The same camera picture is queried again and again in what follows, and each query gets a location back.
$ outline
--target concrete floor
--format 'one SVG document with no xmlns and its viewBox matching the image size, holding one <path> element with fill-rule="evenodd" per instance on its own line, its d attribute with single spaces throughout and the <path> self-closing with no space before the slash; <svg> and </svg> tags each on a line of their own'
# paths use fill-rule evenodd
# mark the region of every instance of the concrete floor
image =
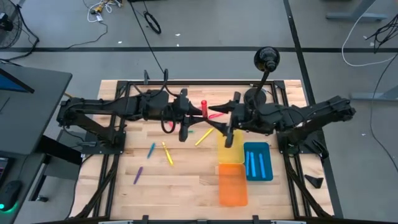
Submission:
<svg viewBox="0 0 398 224">
<path fill-rule="evenodd" d="M 325 19 L 326 12 L 350 11 L 359 1 L 290 1 L 302 47 L 339 48 L 352 22 Z M 141 2 L 134 3 L 139 11 Z M 167 0 L 147 2 L 163 33 L 145 28 L 149 42 L 156 47 L 294 47 L 283 1 L 278 0 Z M 393 0 L 376 1 L 370 12 L 383 12 L 389 18 L 380 23 L 358 24 L 346 47 L 370 47 L 364 35 L 371 35 L 397 12 Z M 104 27 L 86 21 L 86 7 L 81 0 L 26 0 L 22 13 L 28 26 L 40 37 L 38 47 L 66 47 L 96 39 Z M 150 52 L 123 52 L 123 47 L 146 47 L 129 5 L 104 13 L 109 32 L 97 43 L 81 47 L 113 47 L 115 52 L 35 52 L 16 60 L 27 67 L 59 70 L 73 74 L 67 92 L 84 98 L 96 98 L 104 79 L 138 79 L 148 70 L 152 79 L 162 78 Z M 397 47 L 396 39 L 386 47 Z M 25 34 L 14 47 L 28 47 Z M 19 53 L 1 52 L 2 58 Z M 156 52 L 159 62 L 170 71 L 170 78 L 260 78 L 252 65 L 254 52 L 203 51 Z M 393 54 L 346 54 L 351 63 L 383 60 Z M 304 59 L 316 101 L 335 95 L 349 97 L 352 91 L 373 91 L 384 67 L 354 68 L 346 65 L 339 53 L 306 53 Z M 398 84 L 394 62 L 379 87 L 381 91 Z M 297 54 L 281 52 L 281 62 L 270 79 L 302 79 Z M 331 166 L 345 218 L 398 222 L 396 205 L 398 173 L 386 153 L 371 137 L 369 103 L 353 101 L 357 110 L 347 123 L 324 128 Z M 375 103 L 373 127 L 376 136 L 393 156 L 398 156 L 394 142 L 398 121 L 395 103 Z M 46 135 L 55 138 L 59 128 L 52 121 Z M 74 181 L 48 178 L 41 191 L 50 197 L 47 203 L 26 202 L 16 223 L 44 222 L 65 218 L 72 202 Z"/>
</svg>

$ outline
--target blue tray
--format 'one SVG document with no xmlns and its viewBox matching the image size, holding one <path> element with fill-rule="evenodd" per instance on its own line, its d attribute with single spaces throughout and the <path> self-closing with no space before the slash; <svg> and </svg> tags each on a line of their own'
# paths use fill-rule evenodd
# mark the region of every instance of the blue tray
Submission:
<svg viewBox="0 0 398 224">
<path fill-rule="evenodd" d="M 268 143 L 245 142 L 243 144 L 243 149 L 246 179 L 250 181 L 273 180 L 274 176 L 272 175 L 271 155 L 269 153 Z"/>
</svg>

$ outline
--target orange container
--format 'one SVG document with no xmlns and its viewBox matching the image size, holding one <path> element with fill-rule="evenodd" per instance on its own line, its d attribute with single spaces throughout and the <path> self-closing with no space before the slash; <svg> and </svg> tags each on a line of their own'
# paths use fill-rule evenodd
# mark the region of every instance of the orange container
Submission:
<svg viewBox="0 0 398 224">
<path fill-rule="evenodd" d="M 218 166 L 218 196 L 220 205 L 235 207 L 248 204 L 246 171 L 242 164 Z"/>
</svg>

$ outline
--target yellow pen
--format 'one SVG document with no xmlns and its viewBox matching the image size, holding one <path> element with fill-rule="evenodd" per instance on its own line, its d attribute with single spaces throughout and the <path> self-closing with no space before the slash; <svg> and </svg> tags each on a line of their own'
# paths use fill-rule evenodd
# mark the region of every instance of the yellow pen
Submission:
<svg viewBox="0 0 398 224">
<path fill-rule="evenodd" d="M 172 157 L 170 156 L 169 150 L 167 150 L 166 144 L 164 144 L 164 142 L 162 142 L 162 145 L 163 145 L 164 151 L 166 152 L 166 156 L 167 156 L 167 159 L 169 160 L 170 165 L 171 166 L 174 165 Z"/>
<path fill-rule="evenodd" d="M 206 132 L 206 134 L 202 137 L 202 138 L 200 138 L 199 139 L 199 141 L 197 141 L 196 143 L 195 143 L 195 146 L 198 146 L 212 131 L 214 130 L 214 128 L 210 128 L 207 132 Z"/>
</svg>

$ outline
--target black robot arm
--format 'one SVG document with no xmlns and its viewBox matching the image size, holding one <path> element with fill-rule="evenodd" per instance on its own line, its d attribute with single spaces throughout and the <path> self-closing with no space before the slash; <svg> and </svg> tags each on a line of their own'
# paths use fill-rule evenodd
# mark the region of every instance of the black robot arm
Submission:
<svg viewBox="0 0 398 224">
<path fill-rule="evenodd" d="M 231 147 L 234 129 L 265 135 L 275 130 L 285 135 L 290 144 L 296 145 L 325 125 L 350 120 L 355 114 L 349 100 L 339 96 L 303 108 L 265 103 L 259 105 L 257 110 L 252 110 L 247 103 L 239 103 L 240 98 L 241 94 L 235 92 L 233 100 L 228 103 L 209 107 L 221 113 L 231 113 L 228 124 L 207 121 L 227 137 L 225 147 Z"/>
<path fill-rule="evenodd" d="M 195 108 L 187 98 L 187 89 L 182 89 L 178 97 L 169 103 L 169 94 L 166 91 L 148 90 L 146 93 L 121 97 L 116 100 L 86 100 L 83 98 L 70 98 L 61 103 L 57 121 L 61 126 L 79 126 L 97 136 L 102 145 L 112 146 L 117 144 L 117 131 L 114 127 L 104 127 L 86 114 L 116 115 L 127 121 L 156 120 L 161 121 L 162 129 L 166 133 L 172 133 L 164 128 L 164 122 L 172 121 L 181 123 L 179 140 L 185 141 L 188 137 L 189 126 L 204 121 L 201 110 Z"/>
</svg>

